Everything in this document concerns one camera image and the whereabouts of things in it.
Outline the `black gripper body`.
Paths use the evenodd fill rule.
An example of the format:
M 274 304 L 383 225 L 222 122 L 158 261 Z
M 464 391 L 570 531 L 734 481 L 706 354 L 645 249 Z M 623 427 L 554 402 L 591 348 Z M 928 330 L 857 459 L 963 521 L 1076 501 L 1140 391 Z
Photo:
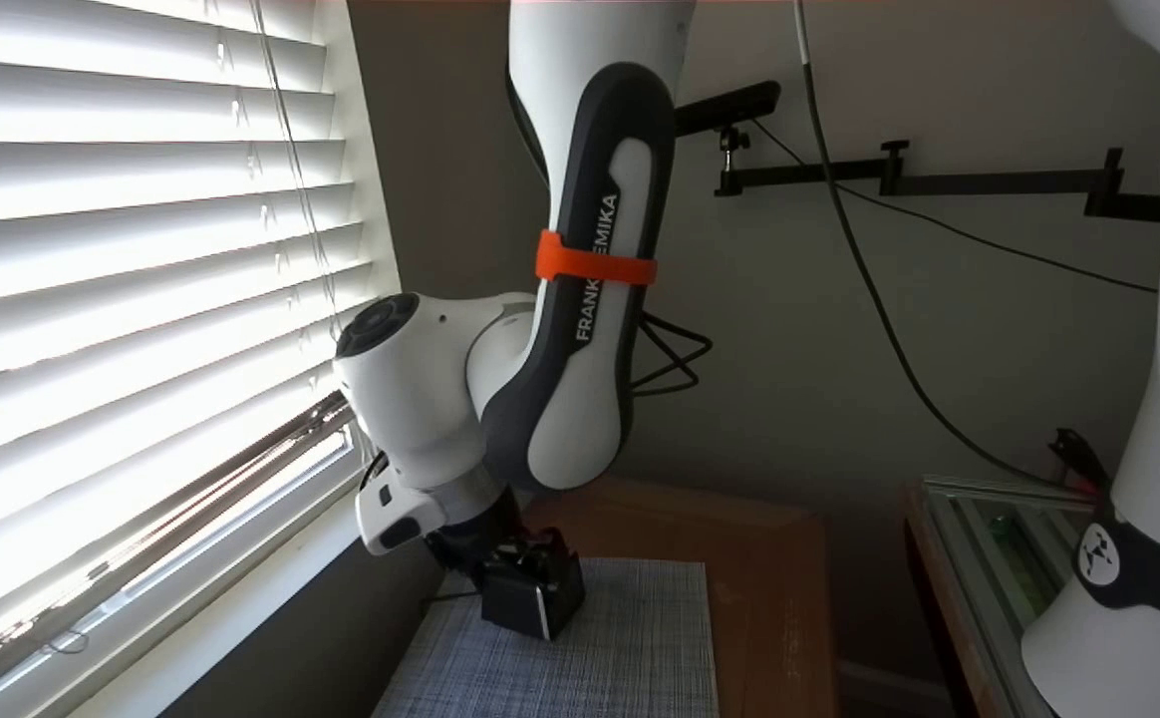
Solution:
M 520 501 L 510 489 L 504 489 L 484 515 L 425 534 L 425 550 L 437 566 L 474 574 L 492 550 L 520 542 L 521 534 L 525 521 Z

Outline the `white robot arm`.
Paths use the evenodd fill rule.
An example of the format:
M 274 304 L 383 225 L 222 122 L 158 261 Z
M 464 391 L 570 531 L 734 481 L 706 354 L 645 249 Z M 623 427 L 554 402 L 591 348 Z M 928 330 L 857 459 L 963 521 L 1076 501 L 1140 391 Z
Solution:
M 510 0 L 510 98 L 546 174 L 533 283 L 395 290 L 340 330 L 335 375 L 380 449 L 355 489 L 365 550 L 497 542 L 521 487 L 578 489 L 618 459 L 694 4 Z

